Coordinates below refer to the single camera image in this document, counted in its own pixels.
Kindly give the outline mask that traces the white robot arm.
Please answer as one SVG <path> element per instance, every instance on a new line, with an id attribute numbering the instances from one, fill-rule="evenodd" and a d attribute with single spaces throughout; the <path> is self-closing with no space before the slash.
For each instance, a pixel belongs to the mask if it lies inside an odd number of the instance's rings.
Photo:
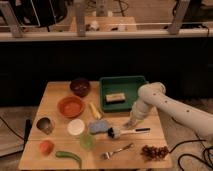
<path id="1" fill-rule="evenodd" d="M 156 107 L 213 143 L 213 114 L 169 98 L 165 93 L 166 88 L 160 82 L 142 85 L 130 112 L 130 124 L 143 120 Z"/>

